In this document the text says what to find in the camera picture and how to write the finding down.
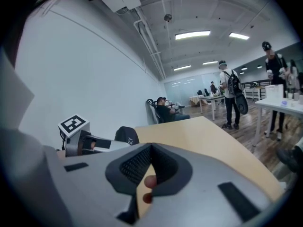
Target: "seated man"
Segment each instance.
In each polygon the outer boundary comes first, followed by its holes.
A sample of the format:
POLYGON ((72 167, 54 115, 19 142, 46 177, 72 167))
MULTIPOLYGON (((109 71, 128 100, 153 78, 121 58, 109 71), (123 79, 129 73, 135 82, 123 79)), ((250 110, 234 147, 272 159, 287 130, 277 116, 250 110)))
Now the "seated man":
POLYGON ((165 123, 190 119, 189 115, 176 114, 176 110, 166 107, 165 100, 163 97, 159 97, 157 100, 157 111, 165 123))

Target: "black backpack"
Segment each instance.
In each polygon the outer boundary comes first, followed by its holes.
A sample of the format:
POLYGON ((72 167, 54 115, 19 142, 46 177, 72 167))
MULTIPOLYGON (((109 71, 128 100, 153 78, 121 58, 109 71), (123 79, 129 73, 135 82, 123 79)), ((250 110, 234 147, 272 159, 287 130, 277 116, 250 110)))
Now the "black backpack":
POLYGON ((115 140, 126 142, 131 146, 139 144, 139 138, 136 131, 133 128, 126 126, 122 126, 117 130, 115 140))
POLYGON ((226 71, 223 71, 229 78, 227 81, 227 88, 230 94, 235 95, 236 105, 241 114, 247 114, 248 104, 245 96, 242 94, 242 85, 238 76, 232 70, 232 74, 229 75, 226 71))
POLYGON ((235 96, 242 94, 241 81, 234 73, 234 70, 232 70, 231 75, 229 75, 226 71, 223 71, 223 73, 229 77, 227 82, 227 88, 229 93, 234 94, 235 96))

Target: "white t-shirt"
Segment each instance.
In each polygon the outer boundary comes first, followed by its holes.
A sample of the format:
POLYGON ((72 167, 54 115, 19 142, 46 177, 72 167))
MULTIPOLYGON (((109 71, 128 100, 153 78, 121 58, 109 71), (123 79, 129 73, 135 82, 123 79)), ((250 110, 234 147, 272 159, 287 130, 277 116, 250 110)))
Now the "white t-shirt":
MULTIPOLYGON (((224 71, 226 71, 229 75, 231 75, 232 74, 232 70, 231 69, 225 69, 224 71)), ((220 80, 221 80, 221 82, 222 83, 228 83, 228 79, 229 79, 229 77, 224 73, 224 72, 221 72, 220 73, 220 80)), ((232 97, 235 97, 235 95, 233 95, 233 94, 230 94, 229 93, 229 91, 228 91, 228 88, 225 88, 224 89, 224 96, 225 97, 227 97, 227 98, 232 98, 232 97)))

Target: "ceiling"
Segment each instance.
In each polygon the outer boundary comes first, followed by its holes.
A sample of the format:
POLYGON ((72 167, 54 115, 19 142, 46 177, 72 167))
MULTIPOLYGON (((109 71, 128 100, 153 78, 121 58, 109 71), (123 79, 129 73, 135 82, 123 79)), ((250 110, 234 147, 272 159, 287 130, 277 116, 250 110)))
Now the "ceiling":
POLYGON ((273 0, 164 0, 166 13, 172 20, 164 20, 161 0, 141 0, 142 10, 151 26, 153 37, 167 77, 183 70, 172 68, 192 65, 186 71, 203 66, 208 61, 226 60, 261 49, 288 21, 273 0), (209 36, 175 40, 175 34, 210 30, 209 36), (245 41, 229 37, 230 32, 250 36, 245 41))

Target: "ceiling light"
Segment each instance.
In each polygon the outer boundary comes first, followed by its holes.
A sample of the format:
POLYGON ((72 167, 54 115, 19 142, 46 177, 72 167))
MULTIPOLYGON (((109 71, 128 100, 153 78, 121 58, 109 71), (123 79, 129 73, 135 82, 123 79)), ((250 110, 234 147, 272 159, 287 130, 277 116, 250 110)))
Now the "ceiling light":
POLYGON ((217 61, 204 62, 203 65, 217 63, 217 61))
POLYGON ((248 40, 249 39, 248 36, 235 34, 235 33, 230 33, 229 37, 239 38, 239 39, 243 39, 243 40, 248 40))
POLYGON ((176 40, 179 40, 179 39, 190 38, 190 37, 207 36, 209 34, 210 34, 210 31, 198 31, 198 32, 189 32, 189 33, 178 34, 175 36, 176 36, 176 40))
POLYGON ((179 68, 175 68, 174 70, 181 70, 181 69, 185 69, 185 68, 188 68, 188 67, 191 67, 191 66, 179 67, 179 68))

